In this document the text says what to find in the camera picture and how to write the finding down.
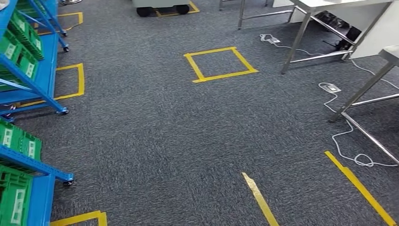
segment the metal table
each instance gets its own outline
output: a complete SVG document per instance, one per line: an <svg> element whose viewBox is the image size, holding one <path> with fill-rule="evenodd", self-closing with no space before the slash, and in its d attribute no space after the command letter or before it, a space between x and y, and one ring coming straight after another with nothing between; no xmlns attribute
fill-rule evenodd
<svg viewBox="0 0 399 226"><path fill-rule="evenodd" d="M296 35L295 41L292 45L292 49L290 50L287 60L284 63L284 66L281 70L281 74L285 74L289 68L290 63L298 63L298 62L302 62L302 61L308 61L308 60L314 60L314 59L320 59L320 58L332 57L332 56L338 56L338 55L347 55L348 53L352 53L356 49L356 47L363 41L363 38L371 30L371 28L374 26L374 24L384 14L384 12L390 6L390 4L395 0L290 0L291 2L293 2L295 4L295 7L291 10L284 10L284 11L280 11L280 12L244 17L243 15L244 15L245 1L246 0L241 0L241 9L240 9L240 14L239 14L238 30L241 30L242 21L246 20L246 19L290 13L291 15L288 20L288 21L290 21L292 15L296 9L305 14L305 18L302 21L302 25L299 28L298 34ZM381 10L381 13L374 19L374 21L367 28L367 30L363 31L362 36L360 37L360 39L357 42L353 42L352 40L348 39L344 34L340 33L336 29L334 29L333 27L329 26L328 24L326 24L326 23L320 21L319 19L317 19L316 17L312 16L312 14L314 14L316 12L324 11L324 10L339 9L339 8L344 8L344 7L359 7L359 6L373 5L373 4L379 4L379 3L386 3L386 6ZM351 45L353 45L352 49L345 50L345 51L337 51L337 52L333 52L333 53L329 53L329 54L325 54L325 55L321 55L321 56L314 56L314 57L305 58L305 59L292 60L294 58L295 50L299 47L299 44L303 37L303 34L305 33L306 27L308 26L308 23L311 19L313 19L314 21L323 25L324 27L326 27L327 29L332 31L334 34L338 35L342 39L349 42Z"/></svg>
<svg viewBox="0 0 399 226"><path fill-rule="evenodd" d="M342 115L345 117L350 123L352 123L356 128L358 128L366 137L368 137L374 144L376 144L381 150L383 150L388 156L390 156L397 164L399 164L399 160L393 156L393 154L384 147L377 139L375 139L367 130L361 127L352 117L350 117L345 111L350 107L356 107L361 105L366 105L370 103L375 103L383 100L389 100L393 98L399 97L399 94L390 95L386 97L380 97L377 99L366 100L362 102L357 102L370 88L372 88L380 79L383 78L394 66L399 66L399 45L396 46L388 46L385 47L379 53L381 57L386 59L388 63L377 73L374 77L372 77L352 98L346 102L344 106L342 106L339 111L337 111L333 117L330 118L329 122L335 122L336 119Z"/></svg>

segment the black wheel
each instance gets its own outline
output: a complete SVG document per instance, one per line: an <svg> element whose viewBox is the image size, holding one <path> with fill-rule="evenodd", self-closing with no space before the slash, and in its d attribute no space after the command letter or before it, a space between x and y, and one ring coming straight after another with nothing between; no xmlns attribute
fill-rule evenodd
<svg viewBox="0 0 399 226"><path fill-rule="evenodd" d="M178 5L176 6L176 10L179 14L184 15L190 11L190 7L188 5Z"/></svg>
<svg viewBox="0 0 399 226"><path fill-rule="evenodd" d="M141 8L137 8L136 12L139 16L146 17L151 14L151 9L152 9L151 7L141 7Z"/></svg>
<svg viewBox="0 0 399 226"><path fill-rule="evenodd" d="M63 184L64 184L65 186L71 186L71 185L73 185L73 180L64 181Z"/></svg>

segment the caster wheel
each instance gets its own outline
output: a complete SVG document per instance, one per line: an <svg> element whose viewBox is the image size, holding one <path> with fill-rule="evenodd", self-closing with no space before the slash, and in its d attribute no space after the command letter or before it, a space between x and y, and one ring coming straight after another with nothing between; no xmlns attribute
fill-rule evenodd
<svg viewBox="0 0 399 226"><path fill-rule="evenodd" d="M65 186L71 186L71 185L73 185L73 180L64 181L64 182L63 182L63 185L65 185Z"/></svg>
<svg viewBox="0 0 399 226"><path fill-rule="evenodd" d="M56 113L57 113L57 114L60 114L60 115L66 115L66 114L69 113L69 110L66 109L64 112L56 112Z"/></svg>
<svg viewBox="0 0 399 226"><path fill-rule="evenodd" d="M190 11L190 7L188 5L178 5L176 6L176 10L179 14L184 15Z"/></svg>
<svg viewBox="0 0 399 226"><path fill-rule="evenodd" d="M147 17L151 14L151 7L141 7L137 8L136 12L140 17Z"/></svg>

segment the blue shelving rack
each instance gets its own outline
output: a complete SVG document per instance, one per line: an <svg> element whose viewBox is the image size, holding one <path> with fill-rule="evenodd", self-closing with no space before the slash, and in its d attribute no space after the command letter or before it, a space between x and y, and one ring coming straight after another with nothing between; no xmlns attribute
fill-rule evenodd
<svg viewBox="0 0 399 226"><path fill-rule="evenodd" d="M39 61L38 70L34 81L28 78L28 76L26 76L4 54L0 54L0 64L9 69L24 84L27 84L27 86L21 86L13 82L0 79L0 83L4 83L16 88L15 90L0 92L0 105L9 105L12 103L25 102L34 99L42 99L45 102L42 104L20 107L14 110L0 110L0 117L8 122L13 121L14 119L5 117L7 114L46 106L53 107L56 110L56 113L59 114L67 114L69 112L66 107L61 106L56 100L54 100L58 42L61 44L61 47L65 52L69 52L68 44L64 42L63 38L56 32L51 24L53 23L61 31L60 33L66 36L66 32L61 28L57 20L57 1L37 0L37 2L44 7L46 14L43 14L40 11L39 6L34 0L28 1L40 17L31 18L25 14L23 15L27 17L29 21L36 22L40 24L40 26L49 29L51 34L40 36L43 41L44 59ZM10 0L9 5L0 11L0 38L3 37L4 31L7 29L8 22L16 8L16 3L17 0Z"/></svg>
<svg viewBox="0 0 399 226"><path fill-rule="evenodd" d="M0 145L0 158L42 174L33 178L27 225L48 226L51 217L55 180L58 179L66 185L72 185L73 174L58 170L13 151L4 145Z"/></svg>

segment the power cord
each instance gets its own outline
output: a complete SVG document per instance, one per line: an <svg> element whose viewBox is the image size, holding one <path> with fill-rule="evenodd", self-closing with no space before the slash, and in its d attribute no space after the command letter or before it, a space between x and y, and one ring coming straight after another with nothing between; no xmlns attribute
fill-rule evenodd
<svg viewBox="0 0 399 226"><path fill-rule="evenodd" d="M276 47L279 47L279 48L289 48L289 49L291 49L291 47L289 47L289 46L279 46L276 43L274 43L273 41L271 41L270 39L265 39L268 35L270 35L270 37L272 39L276 39L271 34L260 34L259 36L261 37L261 41L267 41L268 43L273 44L273 45L275 45ZM308 51L303 50L303 49L297 49L297 50L301 51L301 52L304 52L304 53L306 53L306 54L308 54L310 56L313 56L313 55L324 55L324 54L321 54L321 53L309 53Z"/></svg>
<svg viewBox="0 0 399 226"><path fill-rule="evenodd" d="M265 39L268 35L271 36L271 39ZM269 42L270 44L273 44L273 45L276 46L276 47L279 47L279 48L289 48L289 49L291 49L291 47L289 47L289 46L279 46L279 45L277 45L276 43L274 43L272 40L277 40L277 39L276 39L275 37L273 37L273 35L271 35L271 34L260 34L260 37L261 37L261 41L267 41L267 42ZM297 50L298 50L298 51L305 52L305 53L307 53L307 54L310 55L310 56L312 56L312 55L324 55L324 54L321 54L321 53L311 54L311 53L309 53L308 51L303 50L303 49L297 49ZM357 68L359 68L359 69L361 69L361 70L363 70L363 71L366 71L366 72L372 74L373 76L375 76L375 73L374 73L374 72L372 72L372 71L370 71L370 70L368 70L368 69L365 69L365 68L360 67L359 65L357 65L357 64L355 63L355 61L354 61L352 58L350 58L350 60L351 60L351 62L353 63L353 65L354 65L355 67L357 67ZM392 84L390 81L387 81L387 80L384 80L384 79L381 79L381 80L384 81L384 82L387 82L388 84L392 85L394 88L396 88L396 89L399 90L399 87L395 86L395 85ZM327 83L327 82L321 82L321 83L319 83L319 87L320 87L321 89L323 89L323 88L321 87L322 85L332 85L332 84L331 84L331 83ZM330 106L328 106L328 104L331 103L331 102L333 102L335 99L337 99L337 98L338 98L338 95L335 94L335 93L331 93L331 94L334 95L334 98L332 98L331 100L325 102L323 105L324 105L325 107L327 107L328 109L330 109L330 111L336 113L336 111L335 111L334 109L332 109ZM337 140L336 140L336 137L341 136L341 135L344 135L344 134L349 134L349 133L352 133L352 132L353 132L353 130L354 130L354 129L353 129L353 126L349 123L348 120L346 120L346 123L347 123L347 124L349 125L349 127L351 128L349 131L346 131L346 132L343 132L343 133L338 133L338 134L335 134L335 135L331 136L332 140L333 140L334 143L335 143L335 146L336 146L336 148L337 148L337 151L338 151L338 153L339 153L339 155L340 155L341 157L343 157L343 158L345 158L345 159L348 159L348 160L352 160L352 161L354 161L356 164L358 164L359 166L367 166L367 167L373 167L374 165L388 166L388 167L399 166L399 165L397 165L397 164L388 165L388 164L382 164L382 163L375 162L375 161L373 161L373 160L370 158L370 156L368 156L368 155L366 155L366 154L363 154L363 153L356 155L355 158L349 158L349 157L343 155L342 152L341 152L341 149L340 149L340 147L339 147L339 144L338 144L338 142L337 142ZM369 163L364 163L364 162L359 161L358 158L361 157L361 156L364 156L364 157L368 158L368 160L369 160L370 162L369 162Z"/></svg>

